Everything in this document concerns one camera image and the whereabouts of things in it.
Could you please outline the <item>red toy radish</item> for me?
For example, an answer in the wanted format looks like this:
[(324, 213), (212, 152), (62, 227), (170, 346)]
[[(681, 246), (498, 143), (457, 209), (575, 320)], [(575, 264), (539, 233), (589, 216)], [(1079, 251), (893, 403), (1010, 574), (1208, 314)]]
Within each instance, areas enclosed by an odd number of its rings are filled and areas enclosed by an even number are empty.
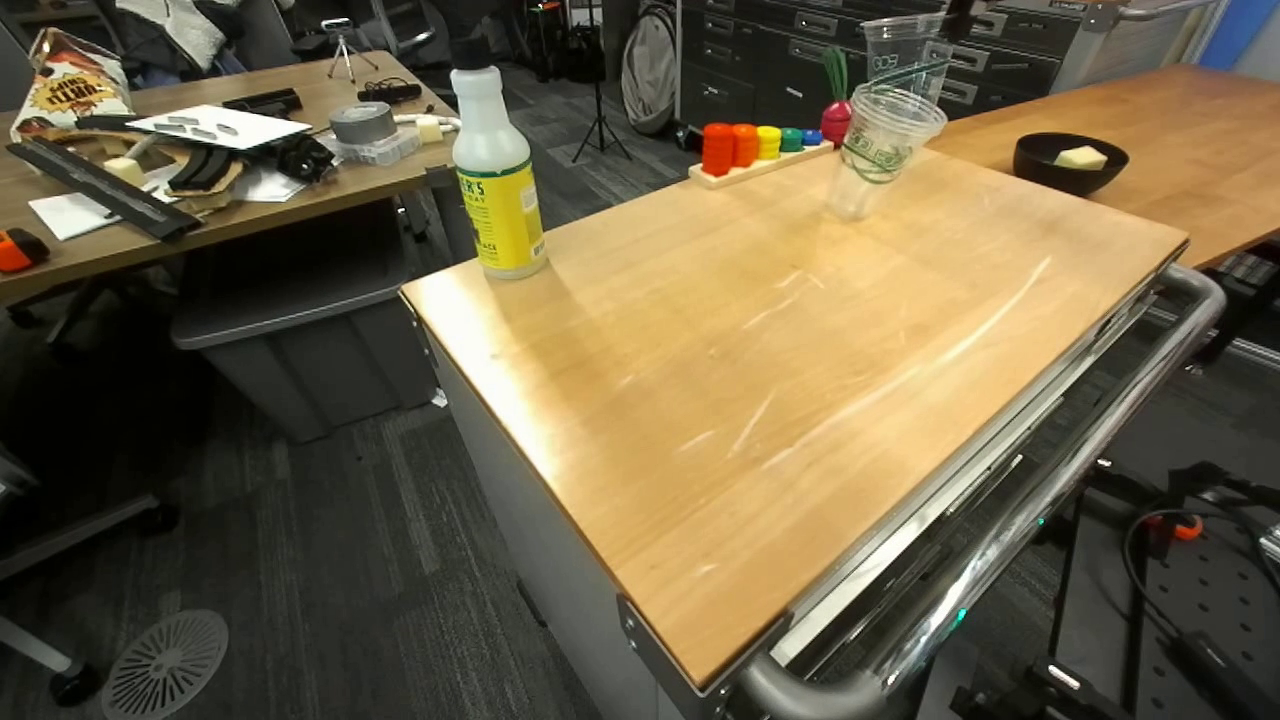
[(833, 99), (822, 113), (819, 113), (819, 136), (841, 149), (849, 127), (851, 127), (851, 99)]

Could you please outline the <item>spray bottle yellow label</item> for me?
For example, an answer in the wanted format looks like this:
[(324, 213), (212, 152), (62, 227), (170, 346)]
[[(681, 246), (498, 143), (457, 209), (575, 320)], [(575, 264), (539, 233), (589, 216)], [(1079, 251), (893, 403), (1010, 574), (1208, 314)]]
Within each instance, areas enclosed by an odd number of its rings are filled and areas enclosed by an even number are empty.
[(457, 68), (453, 92), (458, 133), (453, 168), (462, 213), (476, 227), (476, 256), (488, 276), (533, 276), (545, 269), (545, 219), (533, 172), (533, 143), (516, 133), (497, 68)]

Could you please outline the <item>grey tape roll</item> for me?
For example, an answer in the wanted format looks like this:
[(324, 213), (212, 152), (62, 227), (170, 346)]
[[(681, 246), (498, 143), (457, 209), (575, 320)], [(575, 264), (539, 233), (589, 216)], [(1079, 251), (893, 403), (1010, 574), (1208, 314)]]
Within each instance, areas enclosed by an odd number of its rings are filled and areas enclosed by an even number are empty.
[(396, 122), (392, 122), (392, 110), (383, 99), (359, 99), (359, 105), (338, 110), (327, 122), (327, 127), (332, 127), (332, 136), (338, 143), (375, 143), (375, 142), (388, 142), (396, 133)]

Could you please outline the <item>black bowl with butter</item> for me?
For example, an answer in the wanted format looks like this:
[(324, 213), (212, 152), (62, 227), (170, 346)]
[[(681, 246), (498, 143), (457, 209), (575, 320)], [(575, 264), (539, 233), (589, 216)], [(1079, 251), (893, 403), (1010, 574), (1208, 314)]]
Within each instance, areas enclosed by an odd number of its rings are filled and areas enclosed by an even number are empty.
[(1071, 198), (1091, 198), (1126, 168), (1126, 152), (1079, 133), (1026, 133), (1010, 149), (1010, 172)]

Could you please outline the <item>yellow stacking disc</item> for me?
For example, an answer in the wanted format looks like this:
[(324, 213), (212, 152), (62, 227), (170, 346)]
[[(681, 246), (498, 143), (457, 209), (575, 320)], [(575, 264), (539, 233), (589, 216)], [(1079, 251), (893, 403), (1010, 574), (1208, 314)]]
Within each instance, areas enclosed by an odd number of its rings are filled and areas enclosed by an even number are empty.
[(756, 142), (758, 142), (758, 159), (777, 159), (779, 156), (779, 127), (777, 126), (758, 126)]

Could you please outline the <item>snack chip bag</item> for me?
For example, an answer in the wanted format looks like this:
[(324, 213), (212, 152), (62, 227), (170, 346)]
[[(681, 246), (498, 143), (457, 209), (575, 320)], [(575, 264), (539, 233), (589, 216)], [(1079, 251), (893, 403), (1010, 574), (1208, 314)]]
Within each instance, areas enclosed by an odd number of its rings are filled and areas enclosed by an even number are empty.
[(38, 30), (28, 44), (30, 84), (9, 127), (10, 142), (70, 127), (78, 118), (129, 118), (120, 58), (62, 30)]

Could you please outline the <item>black keyboard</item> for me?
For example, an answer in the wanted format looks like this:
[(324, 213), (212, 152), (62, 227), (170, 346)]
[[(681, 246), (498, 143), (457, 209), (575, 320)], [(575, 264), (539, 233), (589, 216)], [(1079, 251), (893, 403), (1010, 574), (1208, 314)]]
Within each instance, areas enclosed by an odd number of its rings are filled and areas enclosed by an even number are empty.
[(10, 143), (10, 156), (58, 183), (55, 198), (30, 202), (35, 219), (55, 242), (70, 242), (116, 219), (138, 227), (150, 242), (179, 242), (201, 227), (196, 216), (149, 198), (145, 187), (132, 187), (129, 180), (48, 142), (19, 142)]

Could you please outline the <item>orange stacking disc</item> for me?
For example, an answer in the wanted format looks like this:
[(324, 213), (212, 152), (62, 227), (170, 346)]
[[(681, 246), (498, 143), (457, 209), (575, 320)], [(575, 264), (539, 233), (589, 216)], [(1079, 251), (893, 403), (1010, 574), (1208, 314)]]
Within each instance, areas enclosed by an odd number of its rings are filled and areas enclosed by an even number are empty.
[(758, 156), (756, 126), (732, 126), (732, 168), (752, 168)]

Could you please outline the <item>brown office desk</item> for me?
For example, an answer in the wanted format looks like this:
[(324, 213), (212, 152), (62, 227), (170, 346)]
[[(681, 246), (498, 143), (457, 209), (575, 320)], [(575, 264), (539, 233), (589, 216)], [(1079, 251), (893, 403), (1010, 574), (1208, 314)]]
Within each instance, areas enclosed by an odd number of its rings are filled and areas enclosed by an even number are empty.
[[(149, 89), (132, 97), (132, 110), (145, 118), (160, 118), (282, 89), (298, 97), (297, 122), (306, 133), (324, 133), (327, 122), (354, 99), (354, 82), (332, 74), (324, 59), (305, 59)], [(418, 180), (453, 164), (453, 142), (412, 136), (412, 149), (392, 159), (338, 159), (332, 172), (305, 183), (292, 202), (264, 203), (240, 202), (240, 187), (248, 183), (248, 159), (229, 156), (222, 164), (212, 164), (196, 143), (170, 143), (169, 156), (176, 168), (196, 164), (201, 180), (196, 193), (176, 193), (176, 203), (190, 216), (190, 227), (184, 238), (156, 242), (145, 227), (116, 219), (74, 242), (55, 242), (48, 223), (30, 213), (30, 203), (45, 198), (62, 198), (62, 183), (0, 149), (0, 223), (35, 233), (48, 246), (45, 264), (22, 269), (16, 276), (0, 276), (0, 306), (22, 306), (62, 283), (156, 264), (222, 242), (248, 242), (256, 233), (316, 219), (354, 203), (404, 198)]]

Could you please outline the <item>orange-red stacking disc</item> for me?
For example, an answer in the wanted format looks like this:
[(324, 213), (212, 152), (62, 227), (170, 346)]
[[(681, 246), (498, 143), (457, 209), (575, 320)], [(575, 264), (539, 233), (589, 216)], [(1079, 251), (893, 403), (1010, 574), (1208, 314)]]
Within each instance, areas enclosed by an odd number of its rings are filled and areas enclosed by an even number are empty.
[(736, 142), (728, 126), (708, 126), (698, 142), (698, 164), (708, 175), (725, 175), (736, 159)]

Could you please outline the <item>clear plastic cup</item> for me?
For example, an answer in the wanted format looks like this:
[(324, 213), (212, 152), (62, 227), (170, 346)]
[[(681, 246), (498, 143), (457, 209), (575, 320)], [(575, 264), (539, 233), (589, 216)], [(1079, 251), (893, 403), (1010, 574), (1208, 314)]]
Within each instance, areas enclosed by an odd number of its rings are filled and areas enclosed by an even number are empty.
[(860, 84), (851, 92), (851, 127), (841, 143), (828, 209), (841, 219), (865, 216), (943, 126), (943, 110), (912, 89)]
[(939, 14), (865, 21), (860, 33), (868, 48), (868, 82), (937, 99), (947, 74), (947, 48), (939, 44), (939, 30)]

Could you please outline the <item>white paper sheet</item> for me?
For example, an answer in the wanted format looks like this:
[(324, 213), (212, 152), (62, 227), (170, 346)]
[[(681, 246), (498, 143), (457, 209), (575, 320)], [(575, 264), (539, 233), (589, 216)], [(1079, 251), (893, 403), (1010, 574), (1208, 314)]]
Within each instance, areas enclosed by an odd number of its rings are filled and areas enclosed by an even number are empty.
[(261, 118), (261, 113), (240, 113), (218, 105), (190, 105), (190, 110), (138, 118), (136, 133), (248, 152), (248, 149), (297, 136), (298, 122), (280, 122), (280, 118)]

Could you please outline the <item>green stacking disc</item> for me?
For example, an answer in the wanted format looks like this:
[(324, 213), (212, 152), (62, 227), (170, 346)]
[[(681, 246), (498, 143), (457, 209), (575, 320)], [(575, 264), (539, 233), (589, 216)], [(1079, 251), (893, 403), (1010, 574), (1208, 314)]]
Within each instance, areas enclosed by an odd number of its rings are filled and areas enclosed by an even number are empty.
[(803, 127), (779, 127), (779, 152), (801, 152), (803, 149)]

